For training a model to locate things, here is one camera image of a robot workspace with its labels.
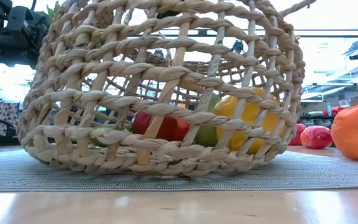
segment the red tomato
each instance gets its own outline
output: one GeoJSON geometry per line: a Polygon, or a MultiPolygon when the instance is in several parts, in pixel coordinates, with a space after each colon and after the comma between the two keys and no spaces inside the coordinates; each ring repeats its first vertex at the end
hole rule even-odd
{"type": "Polygon", "coordinates": [[[296,136],[290,142],[290,146],[301,146],[301,133],[305,130],[305,125],[303,124],[296,124],[296,136]]]}
{"type": "MultiPolygon", "coordinates": [[[[132,130],[134,134],[144,134],[150,125],[152,115],[138,112],[132,119],[132,130]]],[[[175,118],[171,116],[164,117],[161,127],[157,133],[157,139],[165,139],[167,141],[182,141],[187,131],[189,130],[190,124],[184,119],[175,118]]]]}
{"type": "Polygon", "coordinates": [[[310,126],[301,133],[302,145],[312,149],[324,149],[333,144],[331,131],[323,126],[310,126]]]}

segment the red apple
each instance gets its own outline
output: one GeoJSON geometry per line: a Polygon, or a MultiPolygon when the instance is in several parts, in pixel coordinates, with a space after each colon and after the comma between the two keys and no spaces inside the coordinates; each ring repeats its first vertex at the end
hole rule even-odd
{"type": "Polygon", "coordinates": [[[301,133],[302,145],[312,149],[324,149],[333,144],[331,131],[323,126],[310,126],[301,133]]]}
{"type": "Polygon", "coordinates": [[[302,145],[301,133],[303,132],[303,130],[305,130],[305,128],[306,127],[303,124],[296,124],[296,136],[290,142],[290,146],[301,146],[302,145]]]}

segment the green leaf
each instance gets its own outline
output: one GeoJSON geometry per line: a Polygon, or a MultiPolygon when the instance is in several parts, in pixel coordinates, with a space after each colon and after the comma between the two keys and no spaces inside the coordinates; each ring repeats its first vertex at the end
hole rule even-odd
{"type": "Polygon", "coordinates": [[[49,18],[53,19],[53,17],[55,17],[55,12],[51,8],[49,8],[48,5],[47,5],[47,9],[48,9],[49,18]]]}
{"type": "Polygon", "coordinates": [[[53,9],[53,11],[55,12],[55,14],[56,14],[56,12],[59,10],[59,8],[60,8],[60,6],[59,6],[59,1],[56,1],[56,2],[55,2],[55,8],[53,9]]]}

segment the wicker basket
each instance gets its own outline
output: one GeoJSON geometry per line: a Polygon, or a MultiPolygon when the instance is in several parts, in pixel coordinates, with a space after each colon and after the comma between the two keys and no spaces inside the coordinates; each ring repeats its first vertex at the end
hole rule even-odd
{"type": "Polygon", "coordinates": [[[87,2],[65,2],[44,38],[19,123],[19,139],[32,157],[44,164],[89,174],[131,170],[199,176],[220,170],[246,172],[287,149],[300,113],[305,63],[293,27],[283,17],[315,0],[303,1],[282,12],[277,12],[266,0],[242,0],[244,7],[223,0],[217,4],[194,0],[87,2]],[[138,26],[129,26],[134,9],[141,9],[149,19],[138,26]],[[155,19],[156,13],[167,10],[183,14],[155,19]],[[208,12],[218,13],[218,20],[196,15],[208,12]],[[248,34],[225,16],[247,19],[248,34]],[[265,29],[266,37],[255,34],[255,25],[265,29]],[[179,37],[165,39],[151,35],[167,27],[179,27],[179,37]],[[189,29],[199,27],[217,32],[214,45],[187,38],[189,29]],[[139,34],[142,37],[129,38],[139,34]],[[246,53],[231,52],[222,44],[225,36],[246,42],[246,53]],[[100,40],[105,40],[105,44],[101,46],[100,40]],[[170,60],[168,54],[161,59],[147,51],[156,48],[176,49],[175,56],[170,60]],[[186,52],[191,51],[211,54],[211,60],[184,62],[186,52]],[[134,62],[117,61],[118,55],[134,62]],[[97,75],[89,80],[90,74],[97,75]],[[125,81],[115,82],[117,77],[125,81]],[[156,87],[148,85],[150,81],[157,83],[156,87]],[[110,94],[109,86],[119,93],[110,94]],[[252,87],[263,88],[264,97],[255,94],[252,87]],[[213,91],[221,96],[238,97],[231,118],[206,112],[213,91]],[[271,96],[280,106],[272,103],[271,96]],[[181,109],[179,103],[187,109],[181,109]],[[260,108],[252,126],[239,119],[246,103],[256,103],[260,108]],[[188,109],[191,105],[195,105],[195,110],[188,109]],[[112,113],[102,113],[99,107],[112,113]],[[127,117],[136,111],[154,115],[144,135],[123,128],[124,123],[130,123],[127,117]],[[280,118],[272,133],[261,127],[267,113],[280,118]],[[166,115],[191,123],[182,142],[155,138],[166,115]],[[114,121],[117,126],[109,131],[93,128],[100,120],[114,121]],[[225,130],[215,147],[195,144],[200,124],[225,130]],[[234,131],[248,135],[240,151],[226,147],[234,131]],[[108,147],[95,147],[90,141],[95,138],[108,147]],[[248,148],[255,139],[263,139],[264,143],[256,154],[249,154],[248,148]]]}

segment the yellow bell pepper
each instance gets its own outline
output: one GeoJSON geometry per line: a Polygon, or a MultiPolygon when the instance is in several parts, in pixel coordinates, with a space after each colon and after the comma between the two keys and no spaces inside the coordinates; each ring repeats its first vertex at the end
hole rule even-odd
{"type": "MultiPolygon", "coordinates": [[[[253,90],[259,96],[264,97],[263,89],[253,88],[253,90]]],[[[279,103],[276,101],[276,99],[273,96],[270,96],[269,99],[274,101],[277,106],[279,105],[279,103]]],[[[226,97],[215,105],[214,114],[223,115],[223,116],[227,116],[227,117],[231,118],[231,116],[233,115],[234,109],[236,108],[236,104],[237,104],[236,97],[234,97],[234,96],[226,97]]],[[[258,104],[246,103],[246,105],[244,107],[244,111],[242,112],[240,119],[242,119],[245,122],[245,124],[255,125],[255,121],[259,115],[259,111],[260,111],[260,108],[259,108],[258,104]]],[[[278,115],[272,114],[272,113],[267,113],[265,115],[263,122],[262,122],[262,127],[266,131],[273,133],[279,120],[280,120],[280,117],[278,115]]],[[[283,134],[284,129],[285,129],[285,125],[283,126],[282,130],[280,131],[280,135],[283,134]]],[[[218,128],[216,130],[216,136],[218,137],[218,139],[220,139],[223,136],[223,132],[224,132],[224,130],[222,128],[218,128]]],[[[248,138],[248,135],[241,133],[239,131],[235,131],[234,134],[232,135],[232,138],[227,143],[227,147],[230,149],[230,151],[239,151],[247,138],[248,138]]],[[[264,143],[263,139],[255,139],[254,142],[251,144],[250,149],[248,150],[248,154],[256,154],[257,151],[262,147],[263,143],[264,143]]]]}

